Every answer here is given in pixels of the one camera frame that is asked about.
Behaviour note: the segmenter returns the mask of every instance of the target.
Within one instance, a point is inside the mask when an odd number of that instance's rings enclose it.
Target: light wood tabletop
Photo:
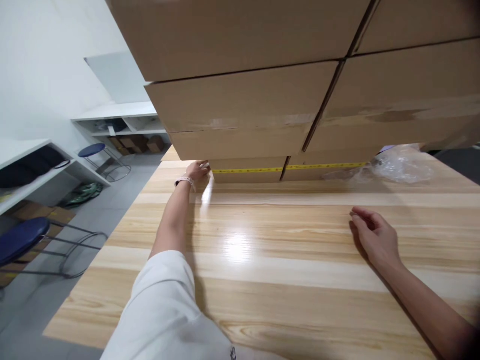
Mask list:
[[[398,231],[406,266],[475,321],[480,187],[428,154],[411,156],[434,169],[432,180],[215,184],[210,178],[190,197],[188,260],[200,309],[232,342],[287,359],[433,359],[359,254],[349,227],[353,205],[383,214]],[[160,164],[46,336],[107,345],[173,182],[190,163]]]

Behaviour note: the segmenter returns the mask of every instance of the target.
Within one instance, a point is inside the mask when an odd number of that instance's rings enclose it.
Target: plastic bag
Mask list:
[[[367,165],[349,170],[336,171],[324,176],[326,180],[350,180],[368,183],[374,178],[383,178],[396,183],[415,184],[434,177],[434,170],[418,164],[412,157],[412,148],[420,151],[418,144],[399,145],[378,154]]]

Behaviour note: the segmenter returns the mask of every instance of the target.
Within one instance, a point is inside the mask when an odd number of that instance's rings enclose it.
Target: bracelet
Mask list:
[[[175,181],[175,186],[178,186],[178,184],[180,184],[181,181],[188,181],[191,185],[191,187],[193,188],[194,187],[194,181],[192,180],[191,177],[186,177],[186,176],[182,176],[182,177],[179,177],[176,181]]]

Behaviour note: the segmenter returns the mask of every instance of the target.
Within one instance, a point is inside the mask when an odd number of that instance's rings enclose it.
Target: white panel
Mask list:
[[[86,57],[96,77],[117,104],[150,101],[145,82],[130,51]]]

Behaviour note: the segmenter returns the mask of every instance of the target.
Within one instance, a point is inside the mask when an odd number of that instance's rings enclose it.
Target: tape measure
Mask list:
[[[223,170],[212,170],[214,174],[239,174],[239,173],[276,173],[281,172],[283,167],[263,167],[263,168],[252,168],[252,169],[223,169]]]
[[[346,162],[337,164],[316,164],[316,165],[288,165],[287,170],[301,169],[327,169],[327,168],[359,168],[367,165],[366,162]]]
[[[327,169],[327,168],[359,168],[365,166],[366,162],[348,162],[337,164],[316,164],[316,165],[288,165],[287,170],[301,170],[301,169]],[[283,167],[262,167],[249,169],[221,169],[212,170],[214,174],[245,174],[245,173],[277,173],[281,172]]]

